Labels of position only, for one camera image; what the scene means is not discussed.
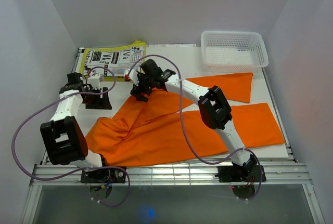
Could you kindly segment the orange trousers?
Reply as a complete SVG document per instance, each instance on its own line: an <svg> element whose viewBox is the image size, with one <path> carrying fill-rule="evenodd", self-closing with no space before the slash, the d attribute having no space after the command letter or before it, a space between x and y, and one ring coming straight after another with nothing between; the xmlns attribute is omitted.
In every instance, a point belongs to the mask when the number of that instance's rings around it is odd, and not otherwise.
<svg viewBox="0 0 333 224"><path fill-rule="evenodd" d="M218 86L232 108L237 132L247 148L261 158L286 158L283 135L267 103L251 104L251 73L192 78L201 86ZM218 134L206 127L198 111L180 108L187 99L154 90L148 102L129 97L111 118L99 118L86 136L88 148L103 155L110 166L149 166L227 152Z"/></svg>

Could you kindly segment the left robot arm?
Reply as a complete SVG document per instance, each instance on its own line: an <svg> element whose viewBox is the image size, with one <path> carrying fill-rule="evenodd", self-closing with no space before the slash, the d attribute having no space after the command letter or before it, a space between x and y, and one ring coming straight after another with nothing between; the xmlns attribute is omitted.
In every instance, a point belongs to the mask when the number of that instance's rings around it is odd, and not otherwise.
<svg viewBox="0 0 333 224"><path fill-rule="evenodd" d="M91 73L84 79L82 74L74 72L67 78L68 82L59 91L60 102L55 114L40 126L48 158L53 165L71 164L86 171L93 170L93 177L105 182L110 177L105 158L89 150L76 119L83 104L86 109L112 109L108 88L101 87L104 76Z"/></svg>

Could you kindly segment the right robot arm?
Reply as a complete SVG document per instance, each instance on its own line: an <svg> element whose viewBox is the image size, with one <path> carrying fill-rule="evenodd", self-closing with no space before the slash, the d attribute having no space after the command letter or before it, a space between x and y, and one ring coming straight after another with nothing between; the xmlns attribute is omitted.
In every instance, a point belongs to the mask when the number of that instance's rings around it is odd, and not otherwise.
<svg viewBox="0 0 333 224"><path fill-rule="evenodd" d="M140 71L130 67L124 73L126 81L134 83L131 95L146 102L154 88L179 94L181 99L195 103L206 127L214 130L221 138L232 160L236 177L241 181L256 178L262 181L263 170L257 156L246 148L236 131L232 109L218 86L199 86L181 76L179 68L163 71L151 55L141 58Z"/></svg>

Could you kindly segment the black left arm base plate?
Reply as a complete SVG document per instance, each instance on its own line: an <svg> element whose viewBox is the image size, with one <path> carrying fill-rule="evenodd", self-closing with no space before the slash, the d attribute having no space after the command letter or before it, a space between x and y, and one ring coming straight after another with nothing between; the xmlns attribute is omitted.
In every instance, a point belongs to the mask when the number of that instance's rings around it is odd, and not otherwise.
<svg viewBox="0 0 333 224"><path fill-rule="evenodd" d="M118 168L95 169L82 171L81 183L124 183L126 180L125 173Z"/></svg>

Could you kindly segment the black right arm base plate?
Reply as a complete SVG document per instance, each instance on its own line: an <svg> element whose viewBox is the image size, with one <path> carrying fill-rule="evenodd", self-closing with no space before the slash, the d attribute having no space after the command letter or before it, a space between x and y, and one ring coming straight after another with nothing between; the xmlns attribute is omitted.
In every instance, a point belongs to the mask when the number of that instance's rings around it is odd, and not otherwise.
<svg viewBox="0 0 333 224"><path fill-rule="evenodd" d="M266 175L263 166L259 168L258 165L255 166L254 170L249 176L241 176L236 172L234 166L218 166L217 174L219 182L266 182Z"/></svg>

